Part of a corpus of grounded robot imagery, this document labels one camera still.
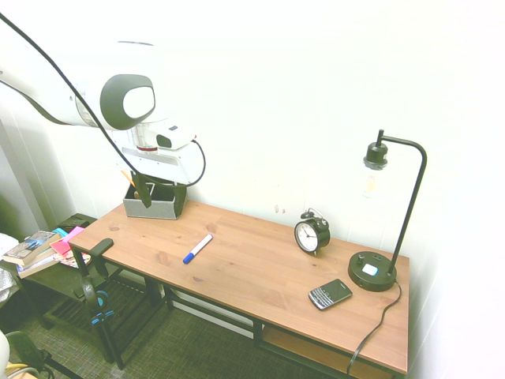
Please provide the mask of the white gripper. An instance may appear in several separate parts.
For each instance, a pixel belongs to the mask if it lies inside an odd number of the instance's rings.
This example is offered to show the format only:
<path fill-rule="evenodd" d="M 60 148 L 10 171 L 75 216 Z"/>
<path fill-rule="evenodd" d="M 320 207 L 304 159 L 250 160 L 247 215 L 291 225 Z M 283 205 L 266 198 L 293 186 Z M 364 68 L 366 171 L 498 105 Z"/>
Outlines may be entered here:
<path fill-rule="evenodd" d="M 189 142 L 179 149 L 158 147 L 154 144 L 138 148 L 120 140 L 114 143 L 137 170 L 132 172 L 133 184 L 145 208 L 152 205 L 147 176 L 176 182 L 173 186 L 174 199 L 184 200 L 187 197 L 186 185 L 195 182 L 204 171 L 204 155 L 194 142 Z"/>

